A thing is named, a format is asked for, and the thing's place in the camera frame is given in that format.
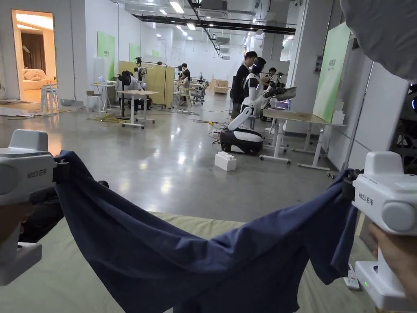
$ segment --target beige sofa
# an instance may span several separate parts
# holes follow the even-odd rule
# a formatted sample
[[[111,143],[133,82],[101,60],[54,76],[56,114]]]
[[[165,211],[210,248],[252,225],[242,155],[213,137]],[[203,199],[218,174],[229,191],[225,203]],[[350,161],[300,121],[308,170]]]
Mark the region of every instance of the beige sofa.
[[[36,90],[41,89],[43,85],[48,83],[46,74],[43,70],[34,68],[23,68],[23,89]]]

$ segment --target white table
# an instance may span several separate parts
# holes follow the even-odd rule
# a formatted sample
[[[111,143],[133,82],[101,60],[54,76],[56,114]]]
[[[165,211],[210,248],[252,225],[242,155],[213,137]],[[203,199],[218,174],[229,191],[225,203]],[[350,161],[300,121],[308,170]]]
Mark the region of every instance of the white table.
[[[152,124],[155,123],[155,120],[153,119],[147,119],[146,118],[146,111],[148,110],[146,107],[146,96],[148,95],[154,95],[156,93],[156,91],[145,91],[145,90],[120,90],[118,91],[119,93],[123,93],[125,95],[131,95],[132,99],[131,99],[131,122],[130,123],[123,123],[122,126],[124,127],[125,125],[131,125],[131,126],[141,126],[142,129],[145,128],[144,124],[135,124],[135,121],[138,120],[143,120],[143,122],[146,121],[151,121]],[[143,99],[143,118],[137,118],[135,119],[135,96],[138,99]]]
[[[317,166],[317,163],[319,161],[319,157],[320,156],[322,156],[322,157],[326,156],[326,155],[321,155],[320,154],[320,151],[322,149],[322,143],[323,143],[323,132],[324,132],[323,129],[320,129],[320,136],[319,136],[319,141],[317,142],[316,151],[310,151],[308,149],[309,144],[310,144],[310,136],[311,136],[312,125],[313,124],[319,124],[319,125],[330,125],[330,126],[341,126],[341,127],[345,127],[346,125],[339,125],[339,124],[329,123],[329,122],[319,118],[318,116],[314,115],[313,113],[299,113],[299,112],[289,112],[289,111],[280,111],[280,110],[274,110],[274,109],[267,109],[267,110],[264,110],[264,116],[276,119],[278,121],[278,123],[275,123],[275,125],[274,125],[275,131],[274,131],[274,141],[273,142],[276,142],[275,150],[274,150],[274,156],[260,155],[259,158],[261,160],[272,159],[272,160],[278,160],[278,161],[286,161],[287,164],[291,164],[290,159],[278,157],[280,143],[281,143],[282,137],[284,135],[284,123],[285,123],[285,121],[300,121],[300,122],[309,123],[309,129],[308,129],[308,132],[307,132],[306,141],[304,143],[304,148],[303,149],[292,149],[292,151],[314,154],[314,159],[313,159],[312,164],[298,163],[297,165],[301,166],[301,167],[312,168],[312,169],[321,169],[321,170],[324,170],[324,171],[329,171],[330,170],[330,168],[328,168],[328,167],[319,167],[319,166]]]
[[[103,109],[100,109],[100,113],[106,113],[106,109],[107,110],[114,111],[114,109],[111,107],[110,100],[108,98],[108,90],[107,90],[107,88],[109,88],[109,87],[115,87],[116,84],[96,83],[96,84],[91,84],[91,85],[97,87],[97,91],[100,94],[100,100],[101,100],[101,103],[103,104]],[[106,97],[104,98],[104,101],[103,101],[103,98],[101,96],[103,95],[104,90],[106,90]]]

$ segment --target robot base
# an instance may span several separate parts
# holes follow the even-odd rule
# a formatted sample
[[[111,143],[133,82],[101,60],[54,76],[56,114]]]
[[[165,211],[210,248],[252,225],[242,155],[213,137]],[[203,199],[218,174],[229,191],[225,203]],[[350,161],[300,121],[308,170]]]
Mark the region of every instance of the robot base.
[[[221,149],[231,152],[232,146],[250,155],[257,155],[263,147],[263,137],[260,133],[249,129],[223,130],[220,133]]]

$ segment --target navy blue shirt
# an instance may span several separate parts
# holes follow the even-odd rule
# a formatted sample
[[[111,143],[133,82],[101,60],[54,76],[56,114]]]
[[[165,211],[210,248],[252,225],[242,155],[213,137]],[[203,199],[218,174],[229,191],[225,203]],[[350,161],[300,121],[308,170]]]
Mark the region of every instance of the navy blue shirt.
[[[61,156],[70,178],[56,190],[70,230],[126,313],[292,313],[309,259],[325,284],[347,275],[357,209],[341,178],[312,201],[205,240],[94,181],[74,152]]]

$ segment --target wooden partition board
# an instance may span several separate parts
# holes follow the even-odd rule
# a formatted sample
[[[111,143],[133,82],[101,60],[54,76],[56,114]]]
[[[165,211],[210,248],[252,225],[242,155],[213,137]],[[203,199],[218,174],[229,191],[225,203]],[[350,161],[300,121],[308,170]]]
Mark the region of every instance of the wooden partition board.
[[[136,63],[134,62],[119,61],[119,73],[122,71],[130,71],[133,73],[135,67]],[[148,72],[145,78],[146,90],[158,92],[157,94],[152,95],[153,103],[165,106],[171,105],[174,93],[175,68],[170,66],[166,68],[165,65],[157,65],[146,62],[142,63],[142,67],[145,67]]]

